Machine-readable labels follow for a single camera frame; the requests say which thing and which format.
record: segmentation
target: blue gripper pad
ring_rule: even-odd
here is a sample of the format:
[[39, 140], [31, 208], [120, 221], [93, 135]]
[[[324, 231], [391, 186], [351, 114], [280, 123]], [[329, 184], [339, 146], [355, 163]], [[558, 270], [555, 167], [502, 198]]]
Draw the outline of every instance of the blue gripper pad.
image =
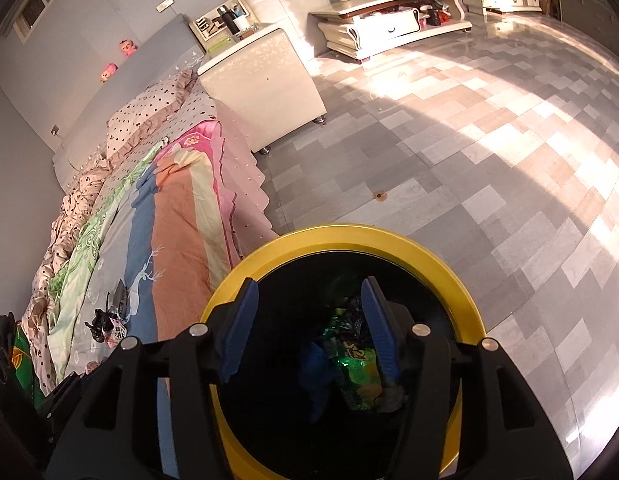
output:
[[236, 315], [222, 341], [221, 355], [223, 357], [218, 371], [222, 383], [227, 383], [240, 367], [244, 346], [247, 344], [258, 310], [258, 299], [258, 283], [254, 280], [246, 280], [246, 286], [243, 283], [243, 287], [238, 292], [238, 298], [236, 298], [236, 301], [240, 301]]
[[371, 339], [374, 341], [381, 371], [389, 381], [397, 384], [400, 377], [398, 342], [383, 308], [383, 304], [386, 306], [387, 302], [378, 284], [375, 285], [376, 290], [369, 278], [366, 278], [361, 285], [363, 313], [371, 332]]

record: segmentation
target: tile floor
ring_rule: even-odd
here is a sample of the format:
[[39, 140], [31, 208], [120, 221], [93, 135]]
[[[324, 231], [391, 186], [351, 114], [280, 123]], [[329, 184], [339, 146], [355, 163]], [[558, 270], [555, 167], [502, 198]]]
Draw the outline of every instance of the tile floor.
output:
[[474, 21], [364, 66], [319, 58], [328, 121], [260, 158], [266, 213], [445, 260], [579, 474], [619, 423], [619, 64], [549, 19]]

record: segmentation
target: striped blanket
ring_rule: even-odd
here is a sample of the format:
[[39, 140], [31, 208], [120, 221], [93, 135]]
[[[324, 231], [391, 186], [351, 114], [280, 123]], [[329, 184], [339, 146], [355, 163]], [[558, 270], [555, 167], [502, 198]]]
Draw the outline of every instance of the striped blanket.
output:
[[52, 353], [59, 381], [72, 371], [90, 371], [112, 352], [93, 340], [84, 322], [106, 309], [118, 280], [129, 294], [128, 333], [151, 342], [199, 320], [238, 262], [230, 224], [235, 193], [222, 184], [222, 150], [213, 146], [222, 140], [219, 129], [218, 121], [206, 121], [167, 145], [121, 201], [79, 298], [66, 358]]

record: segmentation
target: stuffed toy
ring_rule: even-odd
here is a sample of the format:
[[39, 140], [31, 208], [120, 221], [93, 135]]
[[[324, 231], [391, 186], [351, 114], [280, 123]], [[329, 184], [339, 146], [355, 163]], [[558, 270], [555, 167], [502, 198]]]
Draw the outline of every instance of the stuffed toy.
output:
[[105, 70], [102, 71], [102, 74], [100, 74], [100, 82], [104, 83], [107, 81], [116, 70], [118, 70], [118, 67], [113, 63], [109, 63], [109, 65], [105, 67]]
[[125, 57], [129, 57], [138, 50], [138, 47], [134, 45], [131, 40], [122, 40], [119, 44], [120, 49]]

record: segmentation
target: light switch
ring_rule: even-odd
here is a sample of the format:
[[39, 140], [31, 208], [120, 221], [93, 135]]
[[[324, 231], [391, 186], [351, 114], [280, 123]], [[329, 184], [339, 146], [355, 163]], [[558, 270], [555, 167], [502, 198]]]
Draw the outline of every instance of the light switch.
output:
[[156, 6], [158, 12], [163, 12], [167, 7], [174, 5], [174, 0], [165, 0], [160, 5]]

